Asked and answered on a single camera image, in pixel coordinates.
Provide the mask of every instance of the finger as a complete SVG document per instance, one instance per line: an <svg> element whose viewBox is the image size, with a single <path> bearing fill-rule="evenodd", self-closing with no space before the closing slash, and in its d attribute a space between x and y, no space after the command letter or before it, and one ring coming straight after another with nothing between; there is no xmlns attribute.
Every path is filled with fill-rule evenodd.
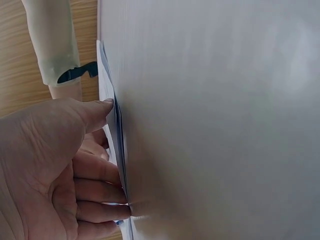
<svg viewBox="0 0 320 240"><path fill-rule="evenodd" d="M91 179L121 186L116 165L100 157L79 151L73 158L73 174L79 179Z"/></svg>
<svg viewBox="0 0 320 240"><path fill-rule="evenodd" d="M93 155L96 155L106 161L109 160L109 155L107 151L104 149L104 147L100 146L93 140L85 139L82 142L81 148L89 153L92 153Z"/></svg>
<svg viewBox="0 0 320 240"><path fill-rule="evenodd" d="M104 147L105 149L109 148L108 139L103 129L92 132L92 136L94 141L100 146Z"/></svg>
<svg viewBox="0 0 320 240"><path fill-rule="evenodd" d="M106 125L106 116L114 107L114 101L109 98L105 101L78 102L74 109L85 126L85 133L92 133Z"/></svg>
<svg viewBox="0 0 320 240"><path fill-rule="evenodd" d="M52 204L58 213L59 219L70 231L67 231L68 239L77 236L78 223L76 220L77 201L75 198L75 186L73 181L72 164L70 163L53 182Z"/></svg>
<svg viewBox="0 0 320 240"><path fill-rule="evenodd" d="M76 219L90 223L125 220L131 215L128 205L108 205L91 201L78 201Z"/></svg>
<svg viewBox="0 0 320 240"><path fill-rule="evenodd" d="M104 239L112 235L117 230L114 221L102 223L91 223L78 221L78 237L76 240Z"/></svg>
<svg viewBox="0 0 320 240"><path fill-rule="evenodd" d="M124 190L104 181L74 179L77 201L126 204Z"/></svg>

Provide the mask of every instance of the fingernail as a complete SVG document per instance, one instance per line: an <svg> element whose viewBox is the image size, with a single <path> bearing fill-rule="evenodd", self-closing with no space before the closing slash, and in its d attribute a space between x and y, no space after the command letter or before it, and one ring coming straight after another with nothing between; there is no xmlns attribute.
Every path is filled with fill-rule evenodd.
<svg viewBox="0 0 320 240"><path fill-rule="evenodd" d="M106 100L104 100L104 102L106 103L113 103L114 100L112 98L107 98Z"/></svg>

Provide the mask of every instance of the stack of paper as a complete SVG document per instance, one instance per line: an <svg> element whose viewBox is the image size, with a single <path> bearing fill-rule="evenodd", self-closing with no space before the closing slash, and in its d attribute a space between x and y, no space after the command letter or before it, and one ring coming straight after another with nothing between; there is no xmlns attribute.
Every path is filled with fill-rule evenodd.
<svg viewBox="0 0 320 240"><path fill-rule="evenodd" d="M121 110L115 95L108 58L103 44L99 40L96 41L96 53L99 99L101 101L108 98L114 99L114 108L106 117L107 125L103 127L109 143L109 161L118 166L123 190L128 198ZM120 229L124 240L133 240L132 223L130 219L125 220Z"/></svg>

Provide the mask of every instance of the wood grain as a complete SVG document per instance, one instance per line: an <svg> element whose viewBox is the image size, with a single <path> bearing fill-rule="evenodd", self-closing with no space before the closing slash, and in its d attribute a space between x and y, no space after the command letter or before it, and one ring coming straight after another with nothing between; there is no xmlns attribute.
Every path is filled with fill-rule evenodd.
<svg viewBox="0 0 320 240"><path fill-rule="evenodd" d="M96 60L97 0L71 0L82 64ZM20 0L0 1L0 117L51 99L42 84ZM82 78L83 100L98 99L98 79ZM108 240L121 240L118 231Z"/></svg>

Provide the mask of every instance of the hand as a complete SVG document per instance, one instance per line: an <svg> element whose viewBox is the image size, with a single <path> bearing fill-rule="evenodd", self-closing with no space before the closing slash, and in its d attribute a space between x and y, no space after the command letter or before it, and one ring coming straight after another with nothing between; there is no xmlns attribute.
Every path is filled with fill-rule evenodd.
<svg viewBox="0 0 320 240"><path fill-rule="evenodd" d="M94 240L130 216L118 169L78 151L112 102L59 99L0 118L0 239Z"/></svg>
<svg viewBox="0 0 320 240"><path fill-rule="evenodd" d="M108 147L108 139L103 129L86 134L81 145L81 149L85 152L94 154L107 161L109 160L109 155L106 151Z"/></svg>

